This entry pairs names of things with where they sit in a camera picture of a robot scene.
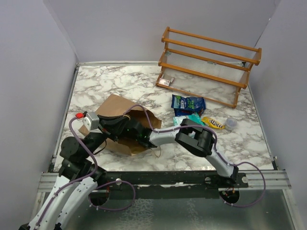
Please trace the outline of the brown paper bag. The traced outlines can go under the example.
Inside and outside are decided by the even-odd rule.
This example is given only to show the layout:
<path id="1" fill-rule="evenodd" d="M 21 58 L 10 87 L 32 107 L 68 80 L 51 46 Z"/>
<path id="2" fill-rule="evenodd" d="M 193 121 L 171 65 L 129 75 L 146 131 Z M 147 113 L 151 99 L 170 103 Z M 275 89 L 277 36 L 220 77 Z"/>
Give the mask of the brown paper bag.
<path id="1" fill-rule="evenodd" d="M 147 108 L 142 108 L 136 103 L 115 94 L 110 95 L 100 105 L 95 113 L 102 116 L 129 115 L 130 119 L 135 119 L 141 122 L 144 127 L 150 129 L 159 129 L 162 124 L 162 121 L 156 118 L 155 115 Z M 85 144 L 86 136 L 90 132 L 102 133 L 99 129 L 88 131 L 84 125 L 79 129 L 79 131 L 84 135 L 83 141 Z M 104 141 L 104 143 L 99 147 L 106 147 L 108 150 L 127 155 L 135 155 L 150 149 L 141 146 L 137 141 L 133 139 L 123 137 L 122 133 L 119 136 L 118 141 L 112 141 L 111 139 L 107 138 L 106 141 Z M 96 149 L 90 150 L 94 153 L 97 153 Z"/>

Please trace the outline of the green snack packet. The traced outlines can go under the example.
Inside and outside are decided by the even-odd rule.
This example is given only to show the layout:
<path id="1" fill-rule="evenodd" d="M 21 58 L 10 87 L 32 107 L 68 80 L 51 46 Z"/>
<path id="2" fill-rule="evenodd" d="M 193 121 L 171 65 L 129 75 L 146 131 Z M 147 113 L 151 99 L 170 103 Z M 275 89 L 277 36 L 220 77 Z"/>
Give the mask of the green snack packet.
<path id="1" fill-rule="evenodd" d="M 173 124 L 175 126 L 180 125 L 184 119 L 189 119 L 199 125 L 205 126 L 205 124 L 201 121 L 201 117 L 197 113 L 193 113 L 191 115 L 181 115 L 173 117 Z"/>

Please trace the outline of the dark blue chips bag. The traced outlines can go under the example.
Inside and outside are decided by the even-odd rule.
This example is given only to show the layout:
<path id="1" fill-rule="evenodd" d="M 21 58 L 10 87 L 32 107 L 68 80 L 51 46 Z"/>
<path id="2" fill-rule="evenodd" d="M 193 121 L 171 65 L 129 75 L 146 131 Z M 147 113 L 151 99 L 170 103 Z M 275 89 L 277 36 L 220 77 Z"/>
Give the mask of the dark blue chips bag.
<path id="1" fill-rule="evenodd" d="M 185 110 L 185 109 L 174 108 L 175 116 L 197 114 L 199 117 L 201 117 L 205 110 L 206 110 L 205 107 L 201 107 L 199 110 Z"/>

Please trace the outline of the blue Bonk snack bag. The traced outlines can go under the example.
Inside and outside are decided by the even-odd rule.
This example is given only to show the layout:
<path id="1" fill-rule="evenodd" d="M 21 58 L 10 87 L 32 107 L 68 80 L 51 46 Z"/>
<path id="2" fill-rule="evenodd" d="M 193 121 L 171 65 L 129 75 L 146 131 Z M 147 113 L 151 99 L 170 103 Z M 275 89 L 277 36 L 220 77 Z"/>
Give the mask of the blue Bonk snack bag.
<path id="1" fill-rule="evenodd" d="M 173 109 L 199 112 L 206 109 L 206 102 L 202 97 L 183 97 L 173 94 L 171 107 Z"/>

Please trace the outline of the yellow candy packet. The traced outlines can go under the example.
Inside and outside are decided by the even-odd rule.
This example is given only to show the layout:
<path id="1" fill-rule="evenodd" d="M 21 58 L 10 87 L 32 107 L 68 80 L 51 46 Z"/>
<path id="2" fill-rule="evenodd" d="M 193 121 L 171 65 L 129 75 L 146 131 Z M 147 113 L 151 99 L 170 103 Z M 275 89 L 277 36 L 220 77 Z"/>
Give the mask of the yellow candy packet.
<path id="1" fill-rule="evenodd" d="M 203 117 L 201 121 L 210 128 L 214 128 L 214 129 L 224 129 L 225 128 L 225 125 L 207 116 Z"/>

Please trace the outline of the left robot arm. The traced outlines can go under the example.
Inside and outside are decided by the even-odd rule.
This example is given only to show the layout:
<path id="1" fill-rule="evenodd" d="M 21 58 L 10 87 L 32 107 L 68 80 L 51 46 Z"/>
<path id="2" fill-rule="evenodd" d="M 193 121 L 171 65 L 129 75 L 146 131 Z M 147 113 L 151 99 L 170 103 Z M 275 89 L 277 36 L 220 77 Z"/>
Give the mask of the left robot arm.
<path id="1" fill-rule="evenodd" d="M 79 113 L 69 122 L 72 136 L 63 140 L 63 157 L 55 184 L 45 203 L 22 230 L 63 230 L 81 203 L 95 189 L 122 184 L 98 166 L 94 151 L 108 138 L 117 140 L 130 117 Z"/>

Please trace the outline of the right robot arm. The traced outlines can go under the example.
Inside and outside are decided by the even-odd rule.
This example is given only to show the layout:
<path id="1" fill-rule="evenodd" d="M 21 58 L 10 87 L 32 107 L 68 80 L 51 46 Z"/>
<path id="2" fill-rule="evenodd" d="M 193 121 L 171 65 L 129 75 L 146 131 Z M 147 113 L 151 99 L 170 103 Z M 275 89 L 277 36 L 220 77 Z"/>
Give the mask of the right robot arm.
<path id="1" fill-rule="evenodd" d="M 187 118 L 180 125 L 160 129 L 146 128 L 140 122 L 130 120 L 122 135 L 146 148 L 177 143 L 189 153 L 205 158 L 216 169 L 223 186 L 232 187 L 238 181 L 238 167 L 217 150 L 217 135 L 210 128 Z"/>

